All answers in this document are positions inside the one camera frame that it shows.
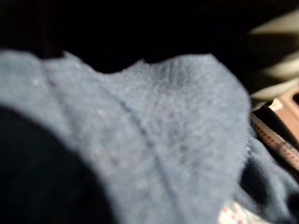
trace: patterned fabric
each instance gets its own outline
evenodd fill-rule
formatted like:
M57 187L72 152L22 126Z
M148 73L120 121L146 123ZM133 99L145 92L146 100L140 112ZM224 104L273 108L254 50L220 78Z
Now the patterned fabric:
M219 224L268 224L259 216L243 208L237 202L224 207L219 216Z

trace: clothing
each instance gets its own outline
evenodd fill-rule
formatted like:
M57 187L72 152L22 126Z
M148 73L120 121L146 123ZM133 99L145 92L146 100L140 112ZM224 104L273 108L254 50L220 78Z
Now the clothing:
M239 43L251 42L225 44L297 0L261 16L235 11L238 2L211 4L218 14L205 0L139 10L0 1L1 219L209 224L236 201L265 221L297 223L298 185L249 124L248 92L285 80L244 75L256 64ZM266 63L290 52L281 53Z
M249 97L212 55L139 61L104 75L69 53L40 60L2 51L0 68L1 106L75 152L101 181L118 223L216 223L234 198L268 221L298 220L289 202L296 182L253 137Z

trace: black fabric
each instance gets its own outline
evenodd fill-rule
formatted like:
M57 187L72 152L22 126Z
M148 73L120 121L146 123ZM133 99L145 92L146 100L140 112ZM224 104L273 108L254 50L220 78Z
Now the black fabric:
M116 223L98 178L52 134L0 107L0 222Z

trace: blue-gray fabric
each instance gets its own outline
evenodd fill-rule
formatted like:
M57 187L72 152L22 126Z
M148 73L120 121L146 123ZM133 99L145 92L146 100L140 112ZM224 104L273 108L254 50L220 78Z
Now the blue-gray fabric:
M249 191L239 186L244 170L252 191L267 181L271 206L253 206L260 191L236 198L273 222L299 220L287 201L298 197L296 182L252 140L249 97L211 54L104 75L69 53L41 60L2 50L0 105L78 153L121 224L217 223L225 203Z

